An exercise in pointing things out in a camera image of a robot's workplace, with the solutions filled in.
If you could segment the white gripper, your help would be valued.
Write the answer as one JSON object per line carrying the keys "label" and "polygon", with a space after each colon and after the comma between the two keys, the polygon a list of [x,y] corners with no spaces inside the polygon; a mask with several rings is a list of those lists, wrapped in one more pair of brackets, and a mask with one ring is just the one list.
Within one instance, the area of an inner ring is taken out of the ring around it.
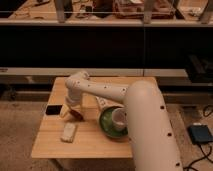
{"label": "white gripper", "polygon": [[[78,106],[82,103],[82,98],[83,98],[83,93],[81,91],[69,90],[65,97],[65,101],[68,106],[73,107],[73,110],[79,112],[83,116],[81,107]],[[70,108],[66,104],[64,104],[61,108],[61,111],[59,114],[61,118],[66,117],[70,113]]]}

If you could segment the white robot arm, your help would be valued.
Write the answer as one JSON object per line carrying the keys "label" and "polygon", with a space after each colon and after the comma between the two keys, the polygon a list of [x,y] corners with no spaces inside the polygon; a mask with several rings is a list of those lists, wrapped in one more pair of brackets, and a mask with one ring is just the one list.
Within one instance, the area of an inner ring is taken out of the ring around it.
{"label": "white robot arm", "polygon": [[83,93],[124,105],[135,171],[183,171],[181,157],[163,95],[156,83],[95,82],[87,71],[65,80],[66,102],[79,105]]}

